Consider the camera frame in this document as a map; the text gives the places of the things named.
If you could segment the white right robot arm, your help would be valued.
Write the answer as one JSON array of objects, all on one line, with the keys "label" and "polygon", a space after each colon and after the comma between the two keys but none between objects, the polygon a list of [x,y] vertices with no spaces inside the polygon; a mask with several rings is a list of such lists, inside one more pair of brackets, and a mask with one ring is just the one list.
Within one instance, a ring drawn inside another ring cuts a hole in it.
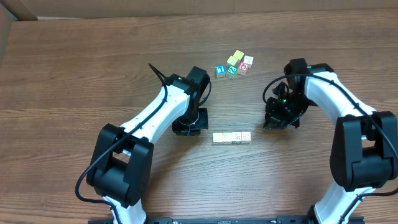
[{"label": "white right robot arm", "polygon": [[363,223],[351,214],[366,197],[397,194],[378,191],[397,178],[397,118],[355,97],[326,63],[308,65],[304,58],[292,59],[273,82],[274,95],[263,98],[264,129],[298,128],[309,106],[321,108],[335,125],[329,189],[306,216],[277,217],[277,222]]}]

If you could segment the yellow G letter block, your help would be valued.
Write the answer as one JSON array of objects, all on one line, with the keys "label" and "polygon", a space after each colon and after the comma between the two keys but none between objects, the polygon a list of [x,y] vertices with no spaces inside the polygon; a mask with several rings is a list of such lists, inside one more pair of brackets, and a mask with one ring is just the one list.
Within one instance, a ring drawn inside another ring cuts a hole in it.
[{"label": "yellow G letter block", "polygon": [[231,144],[234,140],[233,133],[222,133],[222,143],[223,144]]}]

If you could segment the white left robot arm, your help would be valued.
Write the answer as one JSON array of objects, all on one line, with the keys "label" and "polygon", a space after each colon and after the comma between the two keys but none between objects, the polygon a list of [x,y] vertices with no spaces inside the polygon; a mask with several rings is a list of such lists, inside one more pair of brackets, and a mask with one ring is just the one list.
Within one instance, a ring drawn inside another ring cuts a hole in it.
[{"label": "white left robot arm", "polygon": [[155,99],[121,126],[105,125],[99,132],[90,165],[76,183],[86,181],[108,205],[113,216],[107,223],[147,223],[141,198],[148,186],[154,145],[168,129],[178,136],[196,136],[208,129],[208,112],[202,105],[211,91],[206,70],[193,67],[186,77],[166,77],[154,70],[162,86]]}]

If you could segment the yellow S letter block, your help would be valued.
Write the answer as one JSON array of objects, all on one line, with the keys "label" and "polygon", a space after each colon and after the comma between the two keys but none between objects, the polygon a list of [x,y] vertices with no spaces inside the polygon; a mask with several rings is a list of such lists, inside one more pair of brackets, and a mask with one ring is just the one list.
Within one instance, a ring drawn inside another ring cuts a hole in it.
[{"label": "yellow S letter block", "polygon": [[232,143],[241,144],[242,143],[242,132],[232,132]]}]

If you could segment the yellow K letter block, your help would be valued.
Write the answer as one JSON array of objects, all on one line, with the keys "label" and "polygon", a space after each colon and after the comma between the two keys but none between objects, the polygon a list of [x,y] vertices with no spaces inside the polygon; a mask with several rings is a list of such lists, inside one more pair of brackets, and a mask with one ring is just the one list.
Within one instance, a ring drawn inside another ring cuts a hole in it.
[{"label": "yellow K letter block", "polygon": [[213,133],[213,144],[223,144],[222,133]]}]

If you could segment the red I letter block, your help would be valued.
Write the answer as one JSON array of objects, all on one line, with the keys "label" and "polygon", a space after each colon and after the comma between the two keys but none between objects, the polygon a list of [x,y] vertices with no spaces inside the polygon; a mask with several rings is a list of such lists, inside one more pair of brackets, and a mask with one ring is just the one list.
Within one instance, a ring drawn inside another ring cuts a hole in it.
[{"label": "red I letter block", "polygon": [[252,140],[251,132],[242,132],[241,133],[241,143],[249,144]]}]

